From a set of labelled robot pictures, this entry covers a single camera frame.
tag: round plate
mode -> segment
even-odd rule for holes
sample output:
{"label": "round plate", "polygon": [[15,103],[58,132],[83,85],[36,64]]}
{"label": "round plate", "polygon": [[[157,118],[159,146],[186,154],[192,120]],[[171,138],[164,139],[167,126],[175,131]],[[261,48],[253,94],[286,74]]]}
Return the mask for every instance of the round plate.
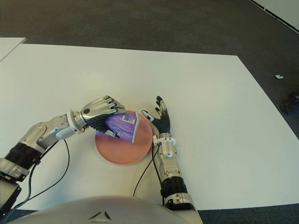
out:
{"label": "round plate", "polygon": [[142,115],[138,115],[140,121],[134,143],[107,135],[95,136],[95,145],[102,157],[112,163],[130,164],[146,155],[153,142],[153,132],[150,122]]}

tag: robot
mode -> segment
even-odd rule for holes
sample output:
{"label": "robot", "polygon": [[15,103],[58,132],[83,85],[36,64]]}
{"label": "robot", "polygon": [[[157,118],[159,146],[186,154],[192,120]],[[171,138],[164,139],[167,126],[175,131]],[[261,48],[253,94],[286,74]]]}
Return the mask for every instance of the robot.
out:
{"label": "robot", "polygon": [[[202,224],[187,191],[179,165],[175,139],[171,135],[170,118],[161,97],[156,107],[160,118],[147,111],[142,114],[157,128],[153,147],[159,157],[161,195],[165,205],[158,205],[129,196],[98,196],[62,204],[17,219],[12,224]],[[105,124],[106,118],[125,113],[125,107],[110,96],[87,104],[80,112],[67,114],[32,126],[21,140],[0,159],[0,209],[8,213],[21,192],[22,182],[33,165],[39,164],[47,149],[60,140],[84,133],[89,127],[118,138]]]}

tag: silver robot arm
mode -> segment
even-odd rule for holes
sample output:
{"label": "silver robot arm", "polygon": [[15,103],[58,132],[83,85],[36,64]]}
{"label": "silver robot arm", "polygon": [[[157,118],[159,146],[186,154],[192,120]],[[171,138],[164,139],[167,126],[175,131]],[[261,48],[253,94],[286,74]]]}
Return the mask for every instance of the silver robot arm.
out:
{"label": "silver robot arm", "polygon": [[0,210],[6,213],[21,192],[22,182],[30,168],[40,162],[40,156],[55,142],[83,133],[88,127],[118,137],[105,124],[107,117],[125,113],[125,107],[110,96],[87,104],[81,111],[67,114],[32,126],[9,153],[0,158]]}
{"label": "silver robot arm", "polygon": [[160,119],[155,118],[147,111],[143,115],[158,129],[159,136],[154,136],[153,144],[158,146],[160,160],[160,178],[162,182],[161,195],[165,199],[165,207],[179,214],[191,224],[202,224],[191,195],[187,191],[181,170],[177,163],[176,140],[170,132],[170,119],[165,102],[157,97],[156,111]]}

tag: small white object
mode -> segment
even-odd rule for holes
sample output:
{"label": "small white object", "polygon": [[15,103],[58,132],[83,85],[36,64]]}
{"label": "small white object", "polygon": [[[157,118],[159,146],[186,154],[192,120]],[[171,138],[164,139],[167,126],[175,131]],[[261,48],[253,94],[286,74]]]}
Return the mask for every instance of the small white object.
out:
{"label": "small white object", "polygon": [[283,79],[284,77],[283,76],[280,76],[280,75],[276,75],[275,76],[277,79]]}
{"label": "small white object", "polygon": [[154,146],[156,146],[158,143],[162,143],[162,142],[172,142],[173,145],[175,145],[176,144],[176,139],[174,139],[174,138],[160,138],[160,139],[158,139],[156,135],[153,136]]}

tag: black cable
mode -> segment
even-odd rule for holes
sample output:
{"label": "black cable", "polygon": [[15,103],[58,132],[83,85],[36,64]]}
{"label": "black cable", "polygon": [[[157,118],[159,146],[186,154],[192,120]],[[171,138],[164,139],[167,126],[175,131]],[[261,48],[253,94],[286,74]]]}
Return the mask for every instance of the black cable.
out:
{"label": "black cable", "polygon": [[[158,179],[159,179],[159,183],[160,183],[160,186],[161,186],[161,189],[163,189],[163,186],[162,186],[162,181],[161,181],[161,178],[160,178],[160,175],[159,175],[159,172],[158,172],[158,169],[157,169],[157,166],[156,166],[156,162],[155,162],[155,159],[154,159],[154,147],[152,148],[151,150],[151,158],[153,160],[153,163],[154,163],[154,167],[155,167],[155,170],[156,170],[156,173],[157,173],[157,176],[158,176]],[[164,197],[162,196],[162,205],[164,206]]]}
{"label": "black cable", "polygon": [[[29,175],[29,180],[28,180],[28,195],[27,195],[27,198],[26,198],[24,201],[22,201],[21,203],[17,204],[17,205],[16,205],[16,206],[9,212],[9,214],[6,216],[5,221],[4,221],[3,224],[6,224],[8,218],[11,216],[11,214],[14,213],[14,211],[15,211],[17,208],[21,207],[21,206],[22,206],[23,204],[25,204],[27,201],[29,201],[29,200],[35,198],[36,196],[42,194],[43,192],[49,190],[50,188],[52,188],[53,186],[55,186],[56,184],[58,184],[58,183],[62,180],[62,178],[63,178],[64,175],[66,174],[66,172],[67,172],[67,170],[68,170],[68,168],[69,168],[69,164],[70,164],[70,151],[69,151],[69,147],[68,147],[68,145],[67,145],[67,143],[66,143],[66,140],[64,140],[64,142],[65,142],[66,149],[67,149],[67,152],[68,152],[68,164],[67,164],[66,170],[65,170],[64,174],[62,175],[62,177],[61,177],[56,183],[54,183],[54,184],[52,184],[50,187],[48,187],[46,190],[43,190],[42,192],[40,192],[40,193],[38,193],[37,195],[35,195],[35,196],[33,196],[33,197],[30,198],[30,196],[31,196],[31,179],[32,179],[33,172],[34,172],[36,166],[38,165],[37,163],[34,164],[32,170],[31,170],[31,172],[30,172],[30,175]],[[40,156],[39,160],[41,160],[41,159],[42,159],[42,158],[43,158],[43,157],[44,157],[44,156],[45,156],[45,155],[46,155],[46,154],[47,154],[47,153],[48,153],[48,152],[49,152],[49,151],[50,151],[50,150],[57,144],[57,143],[58,143],[58,141],[55,142],[53,145],[51,145],[51,146],[49,147],[49,149],[48,149],[44,154],[42,154],[42,155]]]}
{"label": "black cable", "polygon": [[60,178],[58,181],[56,181],[56,183],[52,184],[51,186],[49,186],[47,189],[43,190],[42,192],[40,192],[40,193],[34,195],[33,197],[31,197],[31,198],[28,199],[27,201],[30,201],[31,199],[33,199],[33,198],[39,196],[39,195],[42,194],[43,192],[45,192],[45,191],[49,190],[50,188],[54,187],[56,184],[58,184],[58,183],[62,180],[62,178],[64,178],[64,176],[65,176],[67,170],[69,169],[69,165],[70,165],[70,151],[69,151],[69,147],[68,147],[68,145],[67,145],[65,139],[64,139],[64,142],[65,142],[65,146],[66,146],[67,154],[68,154],[68,162],[67,162],[67,166],[66,166],[66,169],[65,169],[65,171],[64,171],[64,174],[61,176],[61,178]]}
{"label": "black cable", "polygon": [[138,187],[138,185],[139,185],[139,182],[141,181],[143,175],[145,174],[145,171],[148,169],[148,167],[150,166],[151,162],[153,162],[153,159],[151,159],[151,160],[149,161],[149,163],[148,163],[148,165],[146,166],[145,170],[143,171],[141,177],[139,178],[139,180],[138,180],[138,182],[137,182],[137,184],[136,184],[136,186],[135,186],[135,189],[134,189],[133,197],[135,197],[135,192],[136,192],[136,190],[137,190],[137,187]]}

